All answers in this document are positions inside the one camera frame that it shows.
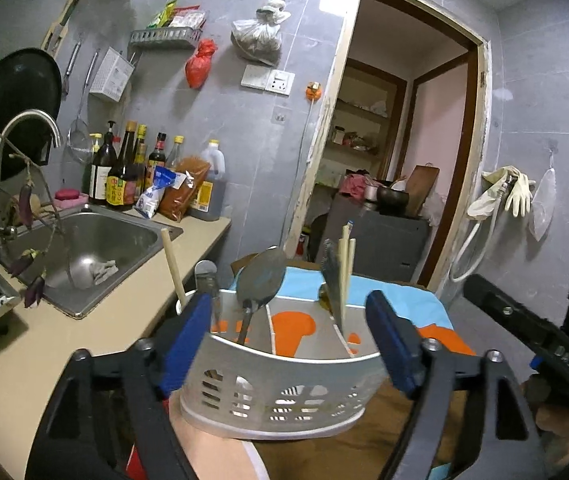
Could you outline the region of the person's right hand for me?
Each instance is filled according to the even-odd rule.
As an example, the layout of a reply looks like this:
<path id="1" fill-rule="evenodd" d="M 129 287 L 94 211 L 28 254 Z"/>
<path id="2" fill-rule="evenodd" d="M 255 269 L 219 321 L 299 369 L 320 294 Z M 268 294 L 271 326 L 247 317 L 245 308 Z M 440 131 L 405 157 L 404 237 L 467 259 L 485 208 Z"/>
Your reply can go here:
<path id="1" fill-rule="evenodd" d="M 569 408 L 551 401 L 551 387 L 539 375 L 531 375 L 521 389 L 539 432 L 548 474 L 569 466 Z"/>

